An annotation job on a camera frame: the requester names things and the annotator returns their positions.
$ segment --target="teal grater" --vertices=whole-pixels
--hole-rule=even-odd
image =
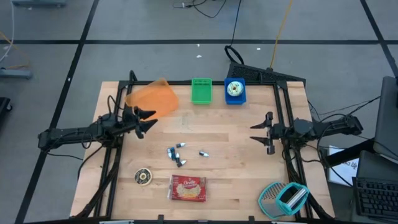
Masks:
[[[292,182],[274,182],[266,187],[259,197],[259,206],[269,218],[277,219],[294,215],[307,200],[310,191],[304,185]]]

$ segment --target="gray floor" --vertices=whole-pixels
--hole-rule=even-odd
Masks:
[[[16,8],[16,39],[80,39],[93,0],[69,0],[64,8]],[[236,39],[274,39],[288,0],[244,0]],[[367,0],[385,39],[398,39],[398,3]],[[173,1],[100,0],[88,39],[229,39],[238,0],[228,0],[216,19],[194,9],[173,9]],[[209,14],[222,1],[209,1]],[[0,31],[11,36],[11,8],[0,2]],[[282,39],[376,40],[359,1],[295,1]],[[37,134],[48,128],[77,45],[19,45],[31,59],[31,80],[0,79],[0,96],[12,99],[14,110],[0,129],[0,222],[12,223],[39,155]],[[133,69],[139,80],[222,80],[229,61],[223,44],[85,45],[72,80],[58,127],[84,126],[93,119],[102,81],[126,80]],[[236,44],[246,64],[266,68],[273,45]],[[390,45],[398,57],[398,46]],[[0,67],[24,63],[12,50]],[[319,113],[374,98],[383,76],[393,76],[380,45],[279,45],[274,70],[307,79],[307,95]],[[356,113],[373,137],[378,103]],[[350,146],[352,136],[325,138],[322,145]],[[62,153],[82,157],[80,146]],[[67,218],[72,204],[79,161],[48,157],[26,222]],[[349,217],[346,187],[330,184],[338,218]]]

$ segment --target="blue container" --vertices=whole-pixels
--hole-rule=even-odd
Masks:
[[[243,85],[243,92],[239,96],[231,96],[228,94],[227,87],[231,82],[240,82]],[[246,102],[246,84],[243,78],[226,78],[224,79],[225,102],[228,105],[242,105]]]

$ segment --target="green basket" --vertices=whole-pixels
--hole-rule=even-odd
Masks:
[[[192,97],[193,104],[208,105],[211,103],[211,79],[194,78],[192,79]]]

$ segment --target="wooden tabletop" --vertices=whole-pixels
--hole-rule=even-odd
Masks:
[[[116,96],[117,86],[118,82],[103,82],[94,119],[107,113],[107,96]],[[134,86],[133,92],[142,87]],[[294,118],[311,120],[303,83],[288,82],[288,87]],[[250,215],[256,220],[268,220],[257,200],[272,182],[289,182],[281,156],[282,145],[274,141],[275,154],[267,155],[261,143],[249,138],[265,136],[266,129],[249,127],[263,122],[268,111],[274,112],[274,123],[278,122],[272,87],[247,86],[247,102],[243,105],[226,105],[224,86],[213,86],[210,105],[193,105],[190,85],[174,85],[172,88],[179,98],[178,110],[161,117],[144,139],[138,139],[134,133],[124,137],[112,219],[155,220],[163,214],[166,220],[248,220]],[[282,91],[280,97],[288,125]],[[181,168],[177,168],[165,152],[179,142],[187,144],[177,149],[181,160],[187,160]],[[99,146],[93,143],[85,157]],[[199,156],[201,150],[210,157]],[[104,154],[105,149],[102,149],[82,168],[71,215],[80,212],[98,189]],[[318,159],[311,147],[302,149],[302,157]],[[136,170],[143,167],[150,169],[154,177],[145,187],[134,181]],[[311,193],[325,211],[334,216],[322,165],[304,163],[304,169]],[[167,199],[173,174],[206,177],[207,201]],[[106,192],[102,214],[107,199]]]

